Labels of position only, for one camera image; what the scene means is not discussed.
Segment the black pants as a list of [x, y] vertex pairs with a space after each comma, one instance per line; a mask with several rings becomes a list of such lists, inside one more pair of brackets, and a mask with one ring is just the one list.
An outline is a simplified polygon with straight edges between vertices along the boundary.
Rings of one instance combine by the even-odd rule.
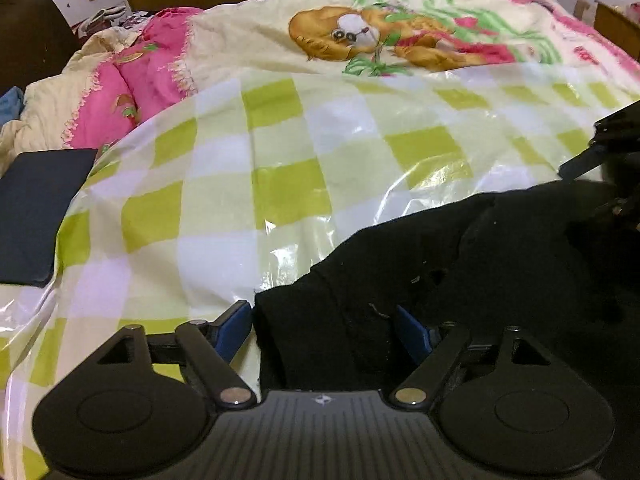
[[401, 312], [533, 334], [611, 404], [605, 477], [638, 477], [637, 194], [556, 181], [358, 231], [295, 283], [256, 296], [260, 388], [397, 387], [418, 364], [393, 328]]

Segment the green checkered plastic sheet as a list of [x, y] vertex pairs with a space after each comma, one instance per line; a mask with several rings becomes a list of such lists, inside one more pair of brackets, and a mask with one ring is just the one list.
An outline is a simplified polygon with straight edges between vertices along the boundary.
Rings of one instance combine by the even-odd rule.
[[383, 78], [243, 70], [106, 152], [43, 288], [1, 289], [1, 473], [37, 479], [40, 399], [116, 330], [214, 318], [366, 226], [555, 179], [637, 81], [537, 64]]

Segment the dark blue folded cloth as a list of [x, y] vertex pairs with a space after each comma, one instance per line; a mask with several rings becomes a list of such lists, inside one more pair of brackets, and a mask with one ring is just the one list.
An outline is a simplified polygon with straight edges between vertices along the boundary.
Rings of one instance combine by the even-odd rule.
[[19, 154], [1, 177], [1, 281], [46, 286], [56, 234], [96, 160], [92, 148]]

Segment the blue pillow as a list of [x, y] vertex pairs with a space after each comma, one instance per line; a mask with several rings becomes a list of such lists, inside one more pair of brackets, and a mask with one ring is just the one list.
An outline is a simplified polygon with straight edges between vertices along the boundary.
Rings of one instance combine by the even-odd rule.
[[24, 93], [18, 87], [12, 87], [0, 96], [0, 127], [11, 120], [17, 120], [24, 108]]

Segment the floral cartoon quilt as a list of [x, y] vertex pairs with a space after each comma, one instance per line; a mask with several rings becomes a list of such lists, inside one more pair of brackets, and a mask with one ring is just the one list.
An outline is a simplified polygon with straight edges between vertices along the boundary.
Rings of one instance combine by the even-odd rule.
[[167, 8], [93, 34], [62, 72], [29, 84], [1, 127], [1, 162], [105, 150], [239, 70], [391, 77], [470, 66], [592, 66], [625, 90], [639, 65], [556, 0], [247, 0]]

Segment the dark wooden headboard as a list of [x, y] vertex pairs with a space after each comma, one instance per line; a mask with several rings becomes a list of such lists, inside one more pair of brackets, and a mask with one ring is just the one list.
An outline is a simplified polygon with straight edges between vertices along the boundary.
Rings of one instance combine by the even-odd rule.
[[53, 0], [1, 0], [0, 91], [57, 75], [78, 49]]

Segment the clothes pile by wall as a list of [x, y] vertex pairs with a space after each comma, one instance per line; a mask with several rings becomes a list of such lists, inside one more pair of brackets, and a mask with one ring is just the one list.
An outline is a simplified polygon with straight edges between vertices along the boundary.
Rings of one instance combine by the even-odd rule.
[[72, 29], [78, 38], [89, 37], [110, 27], [134, 29], [144, 24], [151, 16], [152, 13], [149, 11], [131, 11], [128, 6], [110, 6], [100, 9], [90, 18], [85, 18]]

